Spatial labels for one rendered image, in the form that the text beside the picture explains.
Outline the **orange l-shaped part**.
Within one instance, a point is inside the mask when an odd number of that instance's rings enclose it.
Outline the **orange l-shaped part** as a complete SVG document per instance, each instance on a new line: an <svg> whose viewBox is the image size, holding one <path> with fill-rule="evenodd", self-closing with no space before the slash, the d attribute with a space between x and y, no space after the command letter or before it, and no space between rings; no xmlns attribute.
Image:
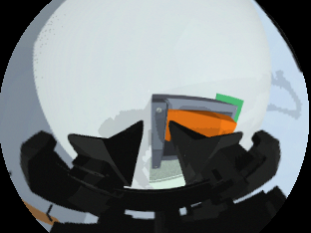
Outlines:
<svg viewBox="0 0 311 233"><path fill-rule="evenodd" d="M208 137L221 133L222 135L232 133L236 129L236 121L230 116L212 112L196 112L195 110L168 110L165 140L171 140L170 133L168 133L170 131L168 124L171 120Z"/></svg>

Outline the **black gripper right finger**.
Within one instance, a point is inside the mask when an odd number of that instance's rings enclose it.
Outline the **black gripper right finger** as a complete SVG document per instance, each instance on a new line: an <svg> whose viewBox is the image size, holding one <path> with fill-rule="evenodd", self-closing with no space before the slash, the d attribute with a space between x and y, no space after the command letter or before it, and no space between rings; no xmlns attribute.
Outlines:
<svg viewBox="0 0 311 233"><path fill-rule="evenodd" d="M220 148L240 143L243 132L222 133L208 137L194 129L183 127L182 124L170 121L170 137L174 144L176 159L179 160L180 169L186 184L196 181L196 176L207 166L211 158Z"/></svg>

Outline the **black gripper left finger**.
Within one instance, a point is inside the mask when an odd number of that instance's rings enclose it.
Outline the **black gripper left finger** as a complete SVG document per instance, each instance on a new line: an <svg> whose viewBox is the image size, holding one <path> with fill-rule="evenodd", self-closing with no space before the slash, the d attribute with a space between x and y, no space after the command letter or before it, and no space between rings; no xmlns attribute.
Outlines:
<svg viewBox="0 0 311 233"><path fill-rule="evenodd" d="M132 127L109 137L84 136L82 133L68 133L69 144L77 155L93 157L107 161L112 166L124 185L132 187L137 157L143 139L144 121L132 124Z"/></svg>

